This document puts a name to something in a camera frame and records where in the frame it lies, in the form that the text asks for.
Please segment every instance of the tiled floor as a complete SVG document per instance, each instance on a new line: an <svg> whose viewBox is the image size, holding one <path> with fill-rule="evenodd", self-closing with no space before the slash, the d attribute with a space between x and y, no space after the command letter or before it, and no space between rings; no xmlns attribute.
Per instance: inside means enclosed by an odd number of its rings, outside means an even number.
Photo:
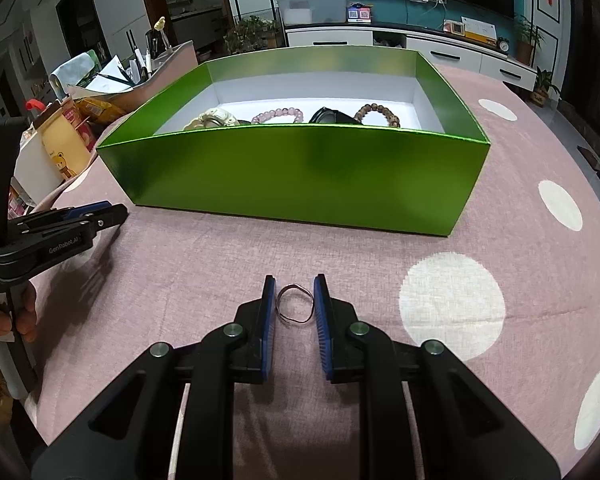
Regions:
<svg viewBox="0 0 600 480"><path fill-rule="evenodd" d="M549 129L558 137L558 140L567 149L569 154L576 161L577 165L584 173L584 176L589 181L589 184L596 193L596 196L600 199L600 179L596 175L596 172L585 160L582 154L578 151L578 146L589 148L590 146L586 140L578 133L578 131L571 126L571 123L564 118L564 116L554 108L551 108L547 103L545 108L540 108L533 103L527 103L538 117L542 119L542 122L546 124Z"/></svg>

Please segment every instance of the pink tablecloth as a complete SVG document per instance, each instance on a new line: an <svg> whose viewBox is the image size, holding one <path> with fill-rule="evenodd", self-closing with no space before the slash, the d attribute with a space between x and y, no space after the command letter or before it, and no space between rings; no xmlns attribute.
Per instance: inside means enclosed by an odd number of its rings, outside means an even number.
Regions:
<svg viewBox="0 0 600 480"><path fill-rule="evenodd" d="M130 216L34 280L44 375L27 406L43 437L151 343L190 344L232 320L266 274L309 287L324 272L334 297L394 339L445 340L567 472L600 427L600 204L503 84L440 70L493 143L449 238L135 207L96 160L56 206L110 200ZM299 296L283 307L309 309ZM324 380L313 323L276 331L272 382L235 394L236 478L355 478L355 387Z"/></svg>

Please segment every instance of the cartoon bear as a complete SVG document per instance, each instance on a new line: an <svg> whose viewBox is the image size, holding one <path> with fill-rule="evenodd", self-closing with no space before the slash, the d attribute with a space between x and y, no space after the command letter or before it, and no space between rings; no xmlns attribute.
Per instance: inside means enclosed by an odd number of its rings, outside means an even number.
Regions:
<svg viewBox="0 0 600 480"><path fill-rule="evenodd" d="M75 176L75 171L70 170L66 166L66 160L64 160L64 154L62 152L58 153L55 156L52 156L51 160L58 168L58 171L60 171L60 173L62 173L62 176L64 176L65 180L68 180L71 177Z"/></svg>

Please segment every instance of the green metallic box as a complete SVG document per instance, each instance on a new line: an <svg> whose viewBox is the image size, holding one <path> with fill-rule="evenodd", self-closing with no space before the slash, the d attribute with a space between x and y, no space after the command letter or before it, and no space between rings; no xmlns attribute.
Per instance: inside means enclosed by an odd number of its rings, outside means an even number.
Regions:
<svg viewBox="0 0 600 480"><path fill-rule="evenodd" d="M394 98L410 92L420 111ZM273 97L259 100L267 93ZM405 110L407 127L305 122L173 131L209 103L225 107L221 94L227 108L243 113L260 103L267 110L324 101L350 115L367 97L381 103L374 99L381 95ZM420 123L438 131L409 127ZM203 63L138 108L98 153L137 205L448 235L489 147L472 113L419 53L309 46Z"/></svg>

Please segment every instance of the transparent plastic container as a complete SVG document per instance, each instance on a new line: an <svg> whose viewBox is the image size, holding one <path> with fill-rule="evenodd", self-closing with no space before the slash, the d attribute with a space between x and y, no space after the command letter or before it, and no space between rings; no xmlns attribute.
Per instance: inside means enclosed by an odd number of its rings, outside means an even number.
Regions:
<svg viewBox="0 0 600 480"><path fill-rule="evenodd" d="M285 25L345 23L347 0L278 0Z"/></svg>

